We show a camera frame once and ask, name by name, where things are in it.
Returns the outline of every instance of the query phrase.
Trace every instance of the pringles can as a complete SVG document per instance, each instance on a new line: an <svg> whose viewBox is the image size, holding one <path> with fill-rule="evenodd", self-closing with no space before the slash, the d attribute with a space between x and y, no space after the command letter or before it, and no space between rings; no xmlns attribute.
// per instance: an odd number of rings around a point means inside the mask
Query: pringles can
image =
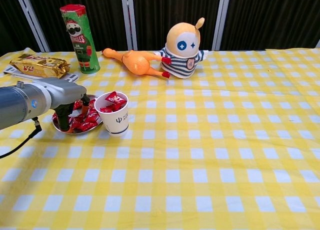
<svg viewBox="0 0 320 230"><path fill-rule="evenodd" d="M60 8L81 72L92 74L100 69L97 53L92 39L86 7L66 5Z"/></svg>

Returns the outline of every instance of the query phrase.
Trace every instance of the white paper cup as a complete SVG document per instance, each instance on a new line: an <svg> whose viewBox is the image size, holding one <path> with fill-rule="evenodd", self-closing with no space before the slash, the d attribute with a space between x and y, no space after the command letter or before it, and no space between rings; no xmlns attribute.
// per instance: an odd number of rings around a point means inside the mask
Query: white paper cup
<svg viewBox="0 0 320 230"><path fill-rule="evenodd" d="M128 118L128 97L122 92L116 92L118 96L126 100L126 104L118 111L115 112L101 112L100 108L112 105L112 102L106 100L106 97L111 92L104 93L99 96L95 103L94 107L98 111L101 120L108 131L110 136L123 136L126 134L129 128L129 118Z"/></svg>

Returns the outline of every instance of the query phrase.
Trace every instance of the black curtain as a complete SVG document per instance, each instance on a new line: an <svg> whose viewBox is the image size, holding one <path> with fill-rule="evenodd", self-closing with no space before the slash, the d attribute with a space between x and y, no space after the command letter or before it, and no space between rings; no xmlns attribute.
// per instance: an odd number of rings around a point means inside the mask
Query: black curtain
<svg viewBox="0 0 320 230"><path fill-rule="evenodd" d="M85 5L97 51L127 50L122 0L30 0L51 51L73 51L60 13L68 4Z"/></svg>
<svg viewBox="0 0 320 230"><path fill-rule="evenodd" d="M133 0L137 47L160 50L172 26L180 22L195 25L205 18L200 29L200 49L212 48L219 0Z"/></svg>
<svg viewBox="0 0 320 230"><path fill-rule="evenodd" d="M29 47L40 51L18 0L0 1L0 56Z"/></svg>
<svg viewBox="0 0 320 230"><path fill-rule="evenodd" d="M230 0L220 50L314 48L320 0Z"/></svg>

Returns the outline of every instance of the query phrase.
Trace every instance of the orange rubber chicken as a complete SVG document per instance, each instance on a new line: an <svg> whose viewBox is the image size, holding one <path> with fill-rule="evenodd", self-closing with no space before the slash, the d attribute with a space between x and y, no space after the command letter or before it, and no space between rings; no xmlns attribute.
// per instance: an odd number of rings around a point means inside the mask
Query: orange rubber chicken
<svg viewBox="0 0 320 230"><path fill-rule="evenodd" d="M104 56L117 59L121 61L132 73L136 75L155 75L170 77L168 72L160 72L150 66L151 60L162 61L171 64L171 59L168 57L157 56L146 51L129 51L124 54L112 50L110 48L104 49L102 52Z"/></svg>

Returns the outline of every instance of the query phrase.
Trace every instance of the silver plate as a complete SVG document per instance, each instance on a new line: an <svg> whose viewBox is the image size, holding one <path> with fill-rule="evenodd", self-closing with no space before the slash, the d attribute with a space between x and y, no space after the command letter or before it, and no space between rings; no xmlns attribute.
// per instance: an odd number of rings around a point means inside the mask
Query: silver plate
<svg viewBox="0 0 320 230"><path fill-rule="evenodd" d="M93 99L97 99L98 96L95 96L95 95L88 95L90 100L93 100ZM81 113L81 108L80 109L76 109L76 110L73 110L72 114L70 114L69 116L78 116L79 114ZM59 128L59 125L58 125L58 121L52 121L52 124L53 126L55 127L56 130L58 130L59 132L62 132L64 134L69 134L69 135L78 135L78 134L83 134L83 133L86 133L86 132L89 132L93 129L95 129L96 127L98 127L101 123L102 123L102 120L101 118L99 117L96 121L98 123L97 126L94 126L93 128L87 130L87 131L84 131L84 132L73 132L73 133L67 133L67 132L64 132L64 131L61 131L60 128Z"/></svg>

